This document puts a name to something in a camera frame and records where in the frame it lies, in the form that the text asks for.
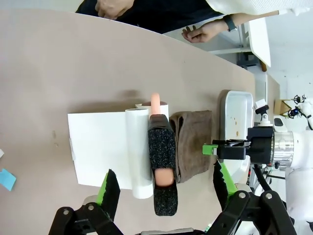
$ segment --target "white tray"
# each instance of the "white tray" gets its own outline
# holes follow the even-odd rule
[[[246,140],[247,131],[253,124],[253,96],[248,92],[229,91],[221,102],[221,140]],[[234,183],[242,183],[250,164],[244,161],[224,160]]]

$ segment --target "human hand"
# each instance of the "human hand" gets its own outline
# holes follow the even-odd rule
[[[182,36],[190,43],[205,43],[226,30],[228,30],[228,26],[224,20],[215,20],[205,23],[198,29],[195,26],[193,26],[193,30],[186,27],[182,30]]]
[[[116,20],[133,6],[134,0],[97,0],[96,11],[99,17]]]

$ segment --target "blue sticky note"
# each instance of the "blue sticky note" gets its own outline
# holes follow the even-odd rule
[[[7,190],[11,191],[16,181],[16,177],[8,172],[6,169],[2,169],[0,172],[0,184],[2,184]]]

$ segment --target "beige table surface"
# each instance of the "beige table surface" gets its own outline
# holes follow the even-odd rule
[[[0,234],[47,234],[59,207],[78,209],[98,188],[77,184],[67,113],[122,111],[152,92],[176,111],[212,110],[222,90],[254,93],[250,72],[183,42],[74,13],[0,11]],[[153,199],[121,191],[115,222],[126,235],[204,229],[220,212],[212,171],[178,185],[173,217],[154,215]]]

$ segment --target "human arm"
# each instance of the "human arm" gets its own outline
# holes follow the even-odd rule
[[[116,20],[133,6],[134,0],[97,0],[95,10],[99,17]]]
[[[273,11],[262,15],[248,15],[245,13],[237,13],[230,15],[235,26],[239,26],[251,20],[268,17],[268,16],[275,16],[278,15],[279,11]],[[220,32],[228,30],[228,25],[225,23],[223,19],[214,20],[208,23],[205,23],[200,28],[196,28],[193,26],[193,30],[189,27],[183,29],[182,36],[184,39],[191,43],[205,43],[211,40]]]

